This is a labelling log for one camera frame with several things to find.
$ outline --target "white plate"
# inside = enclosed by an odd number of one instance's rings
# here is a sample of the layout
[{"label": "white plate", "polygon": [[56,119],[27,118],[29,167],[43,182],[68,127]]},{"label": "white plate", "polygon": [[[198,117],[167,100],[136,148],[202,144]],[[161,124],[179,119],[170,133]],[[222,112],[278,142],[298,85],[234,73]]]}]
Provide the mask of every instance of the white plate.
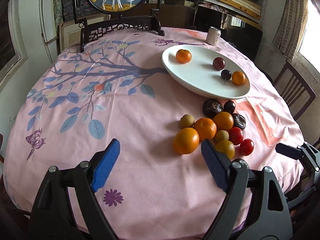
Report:
[{"label": "white plate", "polygon": [[[182,64],[176,60],[179,49],[187,49],[192,55],[189,63]],[[220,77],[221,71],[212,66],[216,57],[225,60],[226,67],[231,73],[245,72],[231,59],[210,49],[194,45],[177,45],[167,48],[162,54],[162,63],[169,74],[185,88],[209,98],[240,99],[250,90],[250,82],[245,74],[245,83],[235,85],[231,80],[225,81]]]}]

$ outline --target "metal bolt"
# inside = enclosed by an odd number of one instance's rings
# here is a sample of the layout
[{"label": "metal bolt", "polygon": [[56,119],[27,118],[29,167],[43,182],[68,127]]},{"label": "metal bolt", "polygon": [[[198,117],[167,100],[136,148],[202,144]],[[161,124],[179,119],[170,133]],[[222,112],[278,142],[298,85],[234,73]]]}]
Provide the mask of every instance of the metal bolt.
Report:
[{"label": "metal bolt", "polygon": [[80,167],[81,168],[87,168],[88,166],[89,166],[89,162],[87,162],[87,161],[84,161],[84,162],[80,163]]},{"label": "metal bolt", "polygon": [[233,166],[235,169],[241,168],[241,164],[240,164],[239,162],[234,162],[234,163],[232,163],[232,166]]},{"label": "metal bolt", "polygon": [[269,173],[271,173],[272,172],[272,169],[270,168],[270,167],[264,167],[264,170],[266,171],[266,172],[269,172]]},{"label": "metal bolt", "polygon": [[57,167],[56,166],[51,166],[49,168],[49,172],[55,172],[57,170]]}]

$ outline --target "pink tablecloth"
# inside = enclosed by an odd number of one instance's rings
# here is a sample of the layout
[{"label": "pink tablecloth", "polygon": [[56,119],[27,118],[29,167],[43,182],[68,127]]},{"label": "pink tablecloth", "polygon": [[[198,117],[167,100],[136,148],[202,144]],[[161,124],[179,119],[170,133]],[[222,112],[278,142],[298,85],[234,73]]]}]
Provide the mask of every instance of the pink tablecloth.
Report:
[{"label": "pink tablecloth", "polygon": [[[206,44],[206,33],[164,31],[164,37],[115,31],[87,44],[84,53],[71,47],[40,78],[11,130],[4,163],[6,189],[20,208],[31,210],[49,166],[73,168],[117,138],[119,158],[96,193],[117,235],[160,240],[206,232],[225,193],[215,185],[199,147],[183,156],[172,150],[177,121],[184,114],[203,117],[205,101],[179,85],[161,63],[162,52],[178,44],[213,49],[242,67],[251,90],[237,100],[236,111],[247,119],[244,137],[255,143],[244,159],[251,169],[272,167],[283,191],[299,181],[302,166],[277,154],[275,145],[301,145],[301,131],[253,62],[223,39],[216,47]],[[245,220],[250,190],[246,194],[235,227]],[[74,192],[71,202],[85,230]]]}]

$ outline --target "shelf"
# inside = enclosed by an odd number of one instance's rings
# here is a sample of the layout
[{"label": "shelf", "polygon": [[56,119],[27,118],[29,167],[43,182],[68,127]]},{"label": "shelf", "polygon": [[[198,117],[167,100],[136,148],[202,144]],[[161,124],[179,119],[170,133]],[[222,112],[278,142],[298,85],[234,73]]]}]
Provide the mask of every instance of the shelf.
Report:
[{"label": "shelf", "polygon": [[243,16],[247,17],[248,19],[250,19],[250,20],[252,20],[252,21],[254,21],[256,23],[260,22],[258,19],[252,17],[251,15],[249,15],[249,14],[247,14],[247,13],[245,13],[245,12],[243,12],[243,11],[233,7],[233,6],[225,4],[223,2],[220,2],[220,1],[217,1],[217,0],[203,0],[203,1],[207,1],[207,2],[210,2],[210,3],[225,7],[227,9],[229,9],[229,10],[232,10],[232,11],[236,12],[237,14],[240,14],[240,15],[243,15]]}]

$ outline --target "white can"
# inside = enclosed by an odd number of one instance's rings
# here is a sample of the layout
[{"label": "white can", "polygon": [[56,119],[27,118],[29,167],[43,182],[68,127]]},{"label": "white can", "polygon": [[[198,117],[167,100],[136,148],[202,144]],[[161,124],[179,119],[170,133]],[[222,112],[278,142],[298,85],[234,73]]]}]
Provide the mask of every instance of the white can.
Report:
[{"label": "white can", "polygon": [[205,39],[205,42],[210,45],[217,46],[220,36],[221,36],[221,31],[219,29],[215,27],[210,27],[210,29],[208,30],[208,34],[207,34],[207,38]]}]

